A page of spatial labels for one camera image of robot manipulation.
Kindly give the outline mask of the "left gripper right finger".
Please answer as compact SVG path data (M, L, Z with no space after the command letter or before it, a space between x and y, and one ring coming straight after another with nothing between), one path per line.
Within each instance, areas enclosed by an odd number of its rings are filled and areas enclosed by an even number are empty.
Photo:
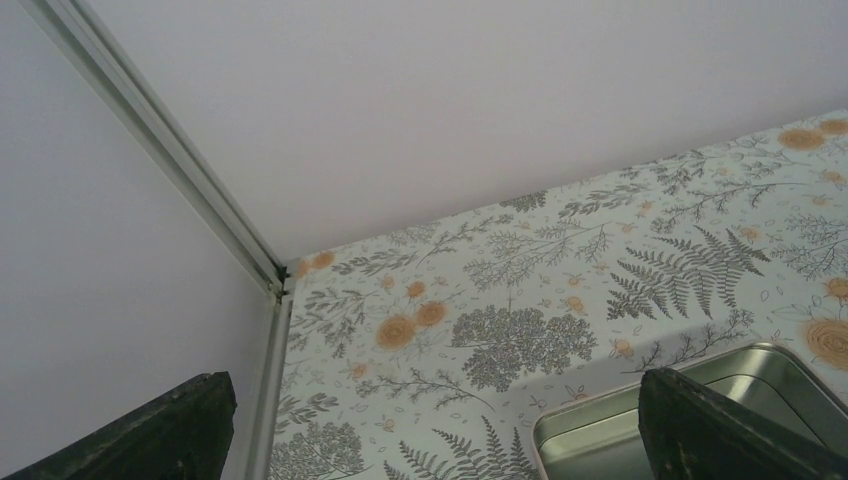
M656 479L845 479L847 457L670 368L641 378L638 428Z

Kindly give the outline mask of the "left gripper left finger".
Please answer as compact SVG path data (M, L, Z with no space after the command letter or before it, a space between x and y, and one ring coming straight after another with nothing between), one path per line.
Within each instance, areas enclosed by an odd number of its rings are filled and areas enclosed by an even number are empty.
M9 479L219 479L237 400L228 372L174 387Z

